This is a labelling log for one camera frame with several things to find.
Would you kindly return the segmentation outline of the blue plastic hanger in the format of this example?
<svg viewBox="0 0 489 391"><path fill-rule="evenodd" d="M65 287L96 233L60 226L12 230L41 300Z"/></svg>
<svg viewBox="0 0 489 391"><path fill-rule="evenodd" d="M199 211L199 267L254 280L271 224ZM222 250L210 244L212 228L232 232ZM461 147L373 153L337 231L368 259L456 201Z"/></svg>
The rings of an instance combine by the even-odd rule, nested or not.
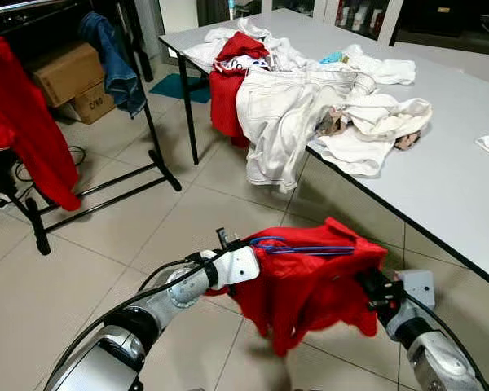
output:
<svg viewBox="0 0 489 391"><path fill-rule="evenodd" d="M260 248L267 254L301 253L311 256L351 256L352 246L292 246L283 237L257 237L249 240L249 246Z"/></svg>

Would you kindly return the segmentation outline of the white shirt tan sleeves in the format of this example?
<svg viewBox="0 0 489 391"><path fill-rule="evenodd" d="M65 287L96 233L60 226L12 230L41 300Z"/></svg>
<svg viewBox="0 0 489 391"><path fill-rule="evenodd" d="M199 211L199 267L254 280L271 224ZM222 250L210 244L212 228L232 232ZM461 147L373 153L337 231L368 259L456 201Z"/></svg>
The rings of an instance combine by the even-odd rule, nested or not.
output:
<svg viewBox="0 0 489 391"><path fill-rule="evenodd" d="M390 150L412 148L431 117L426 100L367 94L323 109L307 146L346 174L375 178Z"/></svg>

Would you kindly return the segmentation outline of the red jersey white print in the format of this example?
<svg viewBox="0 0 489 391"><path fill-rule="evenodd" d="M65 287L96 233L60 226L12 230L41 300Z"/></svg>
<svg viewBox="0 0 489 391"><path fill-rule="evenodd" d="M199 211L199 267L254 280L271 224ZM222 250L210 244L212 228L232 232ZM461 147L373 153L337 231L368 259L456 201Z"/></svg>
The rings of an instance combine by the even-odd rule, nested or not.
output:
<svg viewBox="0 0 489 391"><path fill-rule="evenodd" d="M216 130L228 135L235 147L248 148L236 109L236 94L245 76L255 68L270 70L268 51L263 42L237 31L214 57L209 74L212 98L211 122Z"/></svg>

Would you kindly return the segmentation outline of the beige jeans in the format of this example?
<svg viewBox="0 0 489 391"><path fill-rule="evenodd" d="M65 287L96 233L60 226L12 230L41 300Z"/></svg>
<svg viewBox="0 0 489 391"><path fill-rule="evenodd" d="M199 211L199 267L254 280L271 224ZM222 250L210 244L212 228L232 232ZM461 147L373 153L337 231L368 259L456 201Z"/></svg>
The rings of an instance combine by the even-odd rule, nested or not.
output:
<svg viewBox="0 0 489 391"><path fill-rule="evenodd" d="M249 140L249 182L281 193L296 189L297 163L320 119L375 89L374 78L360 72L249 72L236 94L238 120Z"/></svg>

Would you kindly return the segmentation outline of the white rumpled clothes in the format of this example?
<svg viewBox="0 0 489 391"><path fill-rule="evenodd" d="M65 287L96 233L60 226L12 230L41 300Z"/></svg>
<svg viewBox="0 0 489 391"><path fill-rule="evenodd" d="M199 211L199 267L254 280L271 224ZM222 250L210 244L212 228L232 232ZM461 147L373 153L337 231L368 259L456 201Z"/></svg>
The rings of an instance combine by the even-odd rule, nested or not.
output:
<svg viewBox="0 0 489 391"><path fill-rule="evenodd" d="M186 59L191 59L196 66L200 66L203 71L211 72L214 70L212 63L226 42L235 33L243 33L247 37L262 42L270 52L266 56L266 63L273 71L297 72L311 66L318 66L319 63L316 60L308 59L299 50L294 49L289 38L276 37L270 30L261 29L250 23L248 18L239 18L236 23L236 29L209 30L203 42L183 50L183 55Z"/></svg>

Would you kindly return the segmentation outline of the blue denim garment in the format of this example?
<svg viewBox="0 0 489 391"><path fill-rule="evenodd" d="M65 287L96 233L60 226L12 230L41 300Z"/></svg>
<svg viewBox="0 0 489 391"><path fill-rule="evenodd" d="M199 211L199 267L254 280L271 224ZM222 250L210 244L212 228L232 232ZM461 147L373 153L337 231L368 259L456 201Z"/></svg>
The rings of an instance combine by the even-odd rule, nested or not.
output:
<svg viewBox="0 0 489 391"><path fill-rule="evenodd" d="M99 55L104 71L104 92L119 109L135 118L144 110L145 93L136 71L126 62L119 34L98 12L89 11L78 24L78 36Z"/></svg>

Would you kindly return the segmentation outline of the white t-shirt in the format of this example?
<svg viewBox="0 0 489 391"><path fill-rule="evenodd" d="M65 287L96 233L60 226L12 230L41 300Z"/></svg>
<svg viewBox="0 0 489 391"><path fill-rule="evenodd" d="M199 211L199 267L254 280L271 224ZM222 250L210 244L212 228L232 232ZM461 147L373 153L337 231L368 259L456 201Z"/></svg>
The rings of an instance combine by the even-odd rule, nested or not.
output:
<svg viewBox="0 0 489 391"><path fill-rule="evenodd" d="M383 85L412 85L416 78L416 64L407 59L375 59L365 55L360 45L351 44L341 50L344 63L356 71L368 74Z"/></svg>

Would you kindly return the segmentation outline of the brown cardboard box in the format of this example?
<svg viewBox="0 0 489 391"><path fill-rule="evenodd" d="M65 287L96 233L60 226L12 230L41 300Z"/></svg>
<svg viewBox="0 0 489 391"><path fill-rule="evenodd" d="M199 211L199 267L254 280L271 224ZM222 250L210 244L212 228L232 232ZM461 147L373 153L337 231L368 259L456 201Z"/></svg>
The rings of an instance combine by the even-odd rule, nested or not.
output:
<svg viewBox="0 0 489 391"><path fill-rule="evenodd" d="M52 50L26 68L42 90L47 107L61 118L91 125L115 108L113 98L104 92L99 53L88 42Z"/></svg>

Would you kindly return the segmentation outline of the red shirt white trim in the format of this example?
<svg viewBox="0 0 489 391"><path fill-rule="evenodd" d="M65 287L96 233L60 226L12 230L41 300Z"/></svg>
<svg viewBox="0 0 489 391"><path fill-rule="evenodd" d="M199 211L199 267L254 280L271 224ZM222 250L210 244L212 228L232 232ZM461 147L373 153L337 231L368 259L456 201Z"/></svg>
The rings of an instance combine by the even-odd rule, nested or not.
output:
<svg viewBox="0 0 489 391"><path fill-rule="evenodd" d="M0 152L11 149L41 194L66 211L77 211L78 171L69 145L46 100L0 37Z"/></svg>

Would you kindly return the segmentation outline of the white TV cabinet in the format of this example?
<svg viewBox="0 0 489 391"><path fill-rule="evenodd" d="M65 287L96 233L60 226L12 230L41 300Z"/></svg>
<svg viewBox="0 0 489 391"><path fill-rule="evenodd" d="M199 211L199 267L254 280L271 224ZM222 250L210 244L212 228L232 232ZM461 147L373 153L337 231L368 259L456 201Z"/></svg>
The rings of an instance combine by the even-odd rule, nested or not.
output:
<svg viewBox="0 0 489 391"><path fill-rule="evenodd" d="M290 10L316 21L394 46L489 55L482 16L489 0L258 0L261 11Z"/></svg>

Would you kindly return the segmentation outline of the black clothes rack silver rail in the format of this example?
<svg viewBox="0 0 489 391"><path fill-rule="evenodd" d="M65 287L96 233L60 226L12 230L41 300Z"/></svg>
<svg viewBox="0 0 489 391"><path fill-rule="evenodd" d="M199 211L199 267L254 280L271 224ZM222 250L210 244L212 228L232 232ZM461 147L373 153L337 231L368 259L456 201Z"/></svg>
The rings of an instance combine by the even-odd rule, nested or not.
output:
<svg viewBox="0 0 489 391"><path fill-rule="evenodd" d="M14 31L26 29L26 26L32 24L52 24L55 22L57 16L61 16L61 18L65 19L72 18L73 15L85 16L88 12L92 12L98 7L100 10L113 11L114 18L121 24L121 29L118 29L117 33L121 36L121 40L124 41L126 51L137 51L139 53L143 51L143 29L141 29L139 25L138 12L133 0L100 0L98 5L95 5L93 0L28 0L2 5L0 7L0 15L10 14L10 12L25 11L29 8L37 7L49 7L50 11L44 15L35 12L35 14L33 14L31 18L26 19L25 22L18 25L12 25L5 30L0 30L0 36L10 36ZM77 213L74 215L50 225L44 225L42 217L46 215L46 213L54 212L59 206L46 195L43 195L42 198L47 202L47 206L40 209L35 200L29 197L29 191L18 193L16 176L12 172L12 168L17 161L20 161L20 158L11 149L0 150L0 194L7 198L7 204L13 204L15 208L22 213L22 216L28 219L29 223L31 223L31 227L33 228L33 238L35 238L35 243L40 254L48 256L48 254L51 253L50 239L48 239L48 235L52 231L57 231L59 228L76 222L78 219L102 211L102 209L106 209L107 206L117 204L119 201L135 196L138 193L151 189L151 187L160 185L160 183L163 182L169 183L176 192L180 192L183 189L181 183L176 176L171 173L170 168L167 167L167 164L163 159L159 137L158 134L156 134L154 116L152 116L150 101L148 100L143 102L143 114L145 115L145 119L147 119L148 130L150 130L150 137L152 140L152 149L148 150L151 164L139 167L118 176L118 178L112 178L111 180L102 182L94 187L88 187L88 189L78 192L76 197L81 199L102 192L103 190L106 190L107 187L118 185L118 183L124 182L126 179L136 178L137 175L143 174L148 170L159 171L161 173L161 178L154 179L151 182L144 183L144 185L129 190L124 194L107 199L102 202L102 204L93 205L88 209L78 209Z"/></svg>

